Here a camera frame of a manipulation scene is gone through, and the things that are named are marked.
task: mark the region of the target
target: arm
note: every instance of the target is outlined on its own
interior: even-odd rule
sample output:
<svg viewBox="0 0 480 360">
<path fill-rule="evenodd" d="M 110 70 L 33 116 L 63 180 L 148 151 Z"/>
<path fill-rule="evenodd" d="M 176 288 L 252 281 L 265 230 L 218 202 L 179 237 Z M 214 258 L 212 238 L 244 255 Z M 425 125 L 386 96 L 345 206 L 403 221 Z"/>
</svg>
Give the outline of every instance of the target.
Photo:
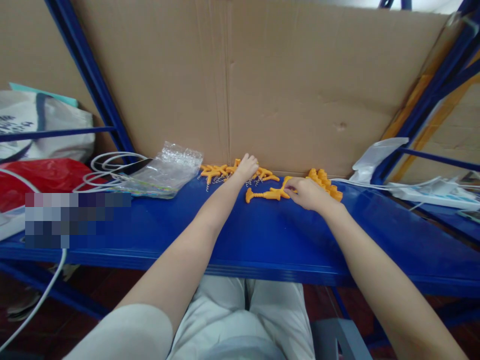
<svg viewBox="0 0 480 360">
<path fill-rule="evenodd" d="M 325 219 L 399 359 L 467 358 L 415 285 L 343 204 L 311 179 L 294 177 L 287 185 L 298 191 L 285 190 L 295 203 Z"/>
<path fill-rule="evenodd" d="M 175 334 L 240 189 L 258 167 L 257 159 L 246 154 L 236 172 L 208 198 L 190 225 L 116 307 L 138 303 L 153 305 L 168 316 Z"/>
</svg>

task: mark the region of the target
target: person's forearm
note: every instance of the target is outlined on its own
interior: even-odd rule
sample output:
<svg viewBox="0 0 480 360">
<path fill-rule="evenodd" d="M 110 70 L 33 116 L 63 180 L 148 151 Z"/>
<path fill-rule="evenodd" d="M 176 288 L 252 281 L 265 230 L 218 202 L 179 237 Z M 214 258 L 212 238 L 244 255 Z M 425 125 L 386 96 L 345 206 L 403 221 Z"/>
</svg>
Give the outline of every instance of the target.
<svg viewBox="0 0 480 360">
<path fill-rule="evenodd" d="M 117 308 L 138 303 L 153 305 L 167 314 L 175 333 L 243 184 L 235 176 L 222 184 Z"/>
<path fill-rule="evenodd" d="M 343 252 L 352 277 L 399 359 L 411 358 L 411 349 L 420 353 L 425 350 L 425 358 L 466 358 L 410 279 L 343 205 L 339 204 L 329 214 L 322 215 Z"/>
<path fill-rule="evenodd" d="M 208 226 L 216 240 L 244 185 L 243 180 L 234 174 L 208 198 L 193 221 Z"/>
</svg>

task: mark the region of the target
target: lap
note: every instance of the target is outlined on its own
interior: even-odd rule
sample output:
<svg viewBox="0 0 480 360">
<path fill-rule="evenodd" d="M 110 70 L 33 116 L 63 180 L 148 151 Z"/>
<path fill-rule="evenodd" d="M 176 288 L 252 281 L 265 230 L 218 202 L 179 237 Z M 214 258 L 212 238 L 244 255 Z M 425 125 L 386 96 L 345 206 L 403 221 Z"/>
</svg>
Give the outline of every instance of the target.
<svg viewBox="0 0 480 360">
<path fill-rule="evenodd" d="M 171 356 L 252 335 L 272 340 L 287 359 L 315 358 L 301 284 L 205 275 L 180 323 Z"/>
</svg>

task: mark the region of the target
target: gray chair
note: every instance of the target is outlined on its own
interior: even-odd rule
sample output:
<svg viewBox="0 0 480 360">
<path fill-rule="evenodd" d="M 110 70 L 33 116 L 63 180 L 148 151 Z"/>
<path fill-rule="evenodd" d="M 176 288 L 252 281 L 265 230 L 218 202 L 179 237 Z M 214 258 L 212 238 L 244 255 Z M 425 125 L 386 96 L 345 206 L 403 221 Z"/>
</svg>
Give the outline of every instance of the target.
<svg viewBox="0 0 480 360">
<path fill-rule="evenodd" d="M 344 360 L 372 360 L 352 320 L 330 318 L 310 323 L 316 360 L 338 360 L 339 346 Z"/>
</svg>

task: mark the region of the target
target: red plastic bag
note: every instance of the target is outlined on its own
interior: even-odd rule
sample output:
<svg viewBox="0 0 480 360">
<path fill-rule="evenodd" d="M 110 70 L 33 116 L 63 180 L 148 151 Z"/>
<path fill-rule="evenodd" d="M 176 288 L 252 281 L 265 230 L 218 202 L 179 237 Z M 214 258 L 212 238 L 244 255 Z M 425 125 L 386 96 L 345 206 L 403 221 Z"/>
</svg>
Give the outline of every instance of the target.
<svg viewBox="0 0 480 360">
<path fill-rule="evenodd" d="M 27 179 L 41 193 L 71 193 L 92 172 L 85 164 L 69 158 L 14 161 L 0 165 L 0 169 Z M 86 185 L 82 190 L 91 188 Z M 0 171 L 0 212 L 25 205 L 26 193 L 32 193 L 27 185 Z"/>
</svg>

